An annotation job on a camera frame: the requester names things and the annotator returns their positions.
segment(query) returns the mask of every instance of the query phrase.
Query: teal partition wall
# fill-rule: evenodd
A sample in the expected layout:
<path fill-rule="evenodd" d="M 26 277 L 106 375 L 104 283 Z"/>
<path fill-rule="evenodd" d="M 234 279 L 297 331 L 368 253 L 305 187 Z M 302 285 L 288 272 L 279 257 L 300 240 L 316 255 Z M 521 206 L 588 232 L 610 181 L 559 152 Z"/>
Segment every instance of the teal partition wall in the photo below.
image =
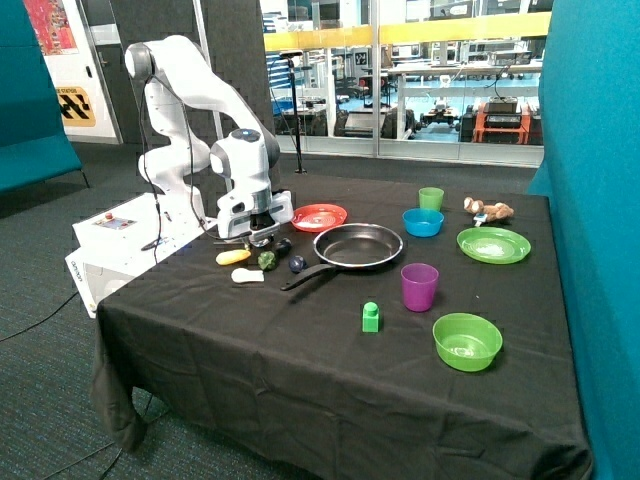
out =
<path fill-rule="evenodd" d="M 0 192 L 82 168 L 22 0 L 2 0 Z"/>
<path fill-rule="evenodd" d="M 541 81 L 548 195 L 596 478 L 640 478 L 640 2 L 553 7 Z"/>

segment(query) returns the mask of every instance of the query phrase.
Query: blue bowl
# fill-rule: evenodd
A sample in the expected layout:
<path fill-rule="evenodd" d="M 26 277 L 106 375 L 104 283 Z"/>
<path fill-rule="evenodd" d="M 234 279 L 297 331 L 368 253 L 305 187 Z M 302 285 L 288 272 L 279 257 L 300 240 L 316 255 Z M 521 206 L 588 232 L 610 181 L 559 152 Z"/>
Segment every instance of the blue bowl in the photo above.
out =
<path fill-rule="evenodd" d="M 444 222 L 444 215 L 437 210 L 412 208 L 402 214 L 404 227 L 414 237 L 433 237 L 437 235 Z"/>

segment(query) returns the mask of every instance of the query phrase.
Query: purple cup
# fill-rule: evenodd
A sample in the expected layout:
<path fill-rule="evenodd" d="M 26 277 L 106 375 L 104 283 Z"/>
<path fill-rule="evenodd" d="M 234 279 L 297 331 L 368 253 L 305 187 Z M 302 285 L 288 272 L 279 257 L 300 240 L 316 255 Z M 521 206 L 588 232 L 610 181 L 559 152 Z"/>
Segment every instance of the purple cup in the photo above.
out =
<path fill-rule="evenodd" d="M 438 287 L 438 270 L 426 263 L 411 263 L 400 274 L 404 306 L 412 312 L 429 310 Z"/>

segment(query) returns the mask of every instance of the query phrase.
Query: yellow railing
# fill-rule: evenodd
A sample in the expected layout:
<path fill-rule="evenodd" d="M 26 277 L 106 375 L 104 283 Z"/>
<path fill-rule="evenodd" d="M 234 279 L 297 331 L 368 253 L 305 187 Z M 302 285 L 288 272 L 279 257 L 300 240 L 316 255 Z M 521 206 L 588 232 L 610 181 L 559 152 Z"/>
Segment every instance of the yellow railing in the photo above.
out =
<path fill-rule="evenodd" d="M 547 35 L 551 13 L 489 15 L 477 18 L 382 25 L 380 43 L 439 42 L 477 38 L 535 37 Z M 371 27 L 334 28 L 307 32 L 269 33 L 267 52 L 371 45 Z"/>

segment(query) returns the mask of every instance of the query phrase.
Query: pan handle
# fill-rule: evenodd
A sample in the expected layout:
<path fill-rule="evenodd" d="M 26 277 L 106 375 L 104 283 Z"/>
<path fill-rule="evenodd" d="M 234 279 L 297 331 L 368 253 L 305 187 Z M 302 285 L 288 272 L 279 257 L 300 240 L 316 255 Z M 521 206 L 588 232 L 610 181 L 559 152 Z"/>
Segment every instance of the pan handle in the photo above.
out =
<path fill-rule="evenodd" d="M 287 282 L 286 285 L 280 287 L 280 290 L 286 292 L 287 290 L 291 290 L 296 288 L 299 285 L 302 285 L 307 280 L 311 280 L 313 277 L 317 277 L 322 275 L 323 273 L 329 270 L 337 270 L 335 265 L 330 265 L 328 263 L 321 263 L 319 265 L 314 265 L 313 267 L 309 267 L 306 270 L 303 270 L 298 275 L 296 275 L 295 280 L 292 282 Z"/>

